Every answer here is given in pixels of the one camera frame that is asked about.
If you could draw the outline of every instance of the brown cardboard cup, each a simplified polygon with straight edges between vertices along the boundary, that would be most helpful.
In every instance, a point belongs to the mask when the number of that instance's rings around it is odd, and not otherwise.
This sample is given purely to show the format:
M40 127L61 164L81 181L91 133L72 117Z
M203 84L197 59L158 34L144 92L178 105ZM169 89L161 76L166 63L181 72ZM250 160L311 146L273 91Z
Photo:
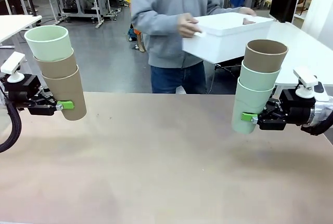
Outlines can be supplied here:
M58 61L42 61L35 56L34 59L45 77L62 78L67 77L76 71L76 60L73 48L71 56Z
M277 41L258 39L246 45L244 65L256 72L276 72L280 70L288 47Z
M63 116L67 120L79 120L86 115L87 109L78 66L76 66L76 71L72 75L64 78L49 78L44 74L42 75L56 100L73 101L74 109L62 110Z

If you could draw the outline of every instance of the cup rim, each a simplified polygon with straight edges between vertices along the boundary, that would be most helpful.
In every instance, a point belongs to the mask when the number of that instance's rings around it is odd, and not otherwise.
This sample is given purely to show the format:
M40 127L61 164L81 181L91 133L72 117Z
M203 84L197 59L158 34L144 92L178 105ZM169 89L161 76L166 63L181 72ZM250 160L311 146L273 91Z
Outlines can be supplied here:
M70 77L73 77L73 76L76 75L78 72L79 72L79 66L76 65L76 71L75 71L73 74L71 74L71 75L69 75L69 76L67 76L67 77L50 78L50 77L46 77L46 76L44 76L43 73L41 73L41 74L42 74L43 78L46 78L47 80L65 80L65 79L68 79L68 78L70 78Z
M55 39L51 39L49 41L35 41L35 40L32 40L30 38L27 37L27 34L29 34L30 31L34 31L35 29L40 29L40 28L62 28L65 30L65 34L62 36L62 37L59 37L59 38L55 38ZM59 25L42 25L40 27L37 27L37 28L32 28L30 30L28 30L25 34L24 34L24 38L27 40L27 41L30 41L30 42L34 42L34 43L49 43L49 42L54 42L54 41L59 41L63 38L66 38L68 36L68 30L67 28L64 28L64 27L61 27Z
M40 60L40 59L38 59L36 56L33 56L33 58L34 58L35 60L37 60L38 62L40 62L40 63L57 63L57 62L62 62L62 61L64 61L65 59L68 59L68 58L72 57L73 55L74 55L74 49L72 48L72 53L71 53L71 55L68 56L67 58L63 58L63 59L60 59L60 60L55 60L55 61L45 61L45 60Z
M267 93L267 92L269 92L269 91L274 90L274 88L275 88L275 85L274 85L273 88L272 88L272 89L269 89L269 90L252 90L252 89L249 89L248 87L245 87L244 85L242 85L239 79L240 79L240 77L237 79L237 84L239 84L239 85L240 85L241 87L243 87L245 90L253 91L253 92L255 92L255 93Z
M284 52L280 52L280 53L278 53L278 54L266 54L266 53L264 53L264 52L259 52L259 51L253 50L252 48L249 47L249 43L254 42L254 41L276 42L276 43L279 43L279 44L281 44L281 45L284 45L284 46L287 48L287 50L284 51ZM255 52L256 54L262 54L262 55L266 55L266 56L283 55L283 54L288 53L288 51L289 51L288 46L286 46L285 44L283 44L283 43L281 43L281 42L279 42L279 41L273 41L273 40L271 40L271 39L255 39L255 40L253 40L253 41L248 42L248 43L246 44L246 47L247 47L250 51Z
M250 71L250 72L253 72L253 73L257 73L257 74L269 74L269 75L272 75L272 74L276 74L276 73L279 73L282 69L282 67L280 67L280 69L276 72L257 72L257 71L254 71L254 70L251 70L250 68L247 68L245 65L244 65L244 60L241 62L241 66L244 67L246 70Z

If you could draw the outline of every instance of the gray hoodie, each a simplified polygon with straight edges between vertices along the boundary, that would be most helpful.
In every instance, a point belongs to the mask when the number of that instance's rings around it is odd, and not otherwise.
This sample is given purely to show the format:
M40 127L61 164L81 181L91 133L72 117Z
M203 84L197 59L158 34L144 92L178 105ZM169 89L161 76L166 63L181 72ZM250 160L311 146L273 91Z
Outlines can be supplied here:
M144 34L149 64L161 68L185 68L201 61L182 51L177 32L180 14L193 17L237 11L223 9L223 0L131 0L133 26Z

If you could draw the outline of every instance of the stacked cups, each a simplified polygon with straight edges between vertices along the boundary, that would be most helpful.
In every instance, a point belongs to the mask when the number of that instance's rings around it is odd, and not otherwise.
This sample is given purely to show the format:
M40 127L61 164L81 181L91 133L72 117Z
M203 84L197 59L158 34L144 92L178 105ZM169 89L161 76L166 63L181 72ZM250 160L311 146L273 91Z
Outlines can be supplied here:
M249 134L255 129L252 122L241 119L242 113L261 113L274 89L281 64L288 52L284 44L259 39L246 45L244 61L237 82L232 118L234 131Z
M64 117L72 121L83 118L87 110L68 30L46 25L30 29L24 37L55 99L73 101L74 109L62 110Z

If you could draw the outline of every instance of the white plastic bin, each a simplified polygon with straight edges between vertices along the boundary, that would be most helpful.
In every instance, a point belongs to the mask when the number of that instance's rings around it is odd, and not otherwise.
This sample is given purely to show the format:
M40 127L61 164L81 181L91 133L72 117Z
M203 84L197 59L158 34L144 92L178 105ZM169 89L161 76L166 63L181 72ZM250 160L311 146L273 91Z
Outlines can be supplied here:
M256 22L243 25L244 18ZM183 39L183 51L216 64L244 56L246 44L266 39L272 19L236 12L196 18L202 33Z

